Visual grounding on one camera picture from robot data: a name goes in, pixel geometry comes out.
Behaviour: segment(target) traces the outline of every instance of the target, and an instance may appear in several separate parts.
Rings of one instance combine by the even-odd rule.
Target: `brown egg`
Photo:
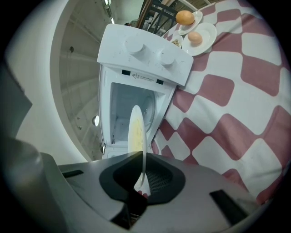
[[[195,31],[189,32],[188,39],[193,44],[196,44],[196,45],[202,42],[202,36],[198,32],[195,32]]]
[[[190,25],[194,23],[194,15],[188,10],[181,10],[176,15],[176,21],[181,25]]]

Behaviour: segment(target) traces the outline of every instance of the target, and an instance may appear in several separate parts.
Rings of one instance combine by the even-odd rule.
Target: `white plate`
[[[175,36],[173,36],[172,40],[170,40],[170,42],[172,43],[174,40],[178,40],[179,41],[180,46],[178,46],[178,47],[181,48],[182,47],[182,43],[183,43],[183,37],[180,36],[180,35],[175,35]]]
[[[141,140],[142,140],[142,173],[140,178],[136,183],[136,188],[140,188],[145,180],[145,173],[146,173],[146,130],[145,130],[145,123],[144,118],[142,116],[140,107],[135,105],[132,109],[130,121],[129,121],[129,129],[128,129],[128,143],[127,143],[127,150],[128,152],[135,152],[135,145],[133,144],[134,139],[136,139],[135,135],[135,122],[140,122],[140,130],[141,130]]]
[[[188,25],[188,26],[180,25],[179,30],[178,30],[179,35],[185,35],[188,32],[192,31],[194,28],[196,28],[196,26],[202,20],[203,13],[201,11],[195,11],[192,14],[194,15],[194,18],[195,18],[194,23],[192,23],[191,25]]]
[[[199,24],[193,31],[198,32],[202,36],[202,42],[198,45],[192,44],[188,35],[185,36],[182,43],[182,50],[191,56],[197,56],[208,50],[216,40],[217,30],[213,24],[202,23]]]

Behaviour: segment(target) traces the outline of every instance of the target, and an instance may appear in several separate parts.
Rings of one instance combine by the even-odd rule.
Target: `black rubber strip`
[[[69,178],[69,177],[74,177],[74,176],[78,176],[80,174],[83,174],[83,172],[81,170],[74,170],[71,172],[64,172],[62,173],[64,178]]]
[[[246,212],[223,190],[211,192],[210,196],[232,226],[247,217]]]

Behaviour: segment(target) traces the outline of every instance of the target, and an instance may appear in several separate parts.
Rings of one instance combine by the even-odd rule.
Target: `red and white tablecloth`
[[[218,37],[194,57],[152,149],[212,168],[264,203],[291,158],[290,68],[274,33],[246,2],[225,0],[201,11]]]

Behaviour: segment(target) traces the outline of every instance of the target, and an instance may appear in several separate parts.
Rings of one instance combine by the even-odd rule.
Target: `ceiling light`
[[[99,116],[95,116],[95,117],[93,117],[93,119],[92,119],[92,123],[93,123],[93,125],[95,125],[95,126],[98,126],[99,125]]]

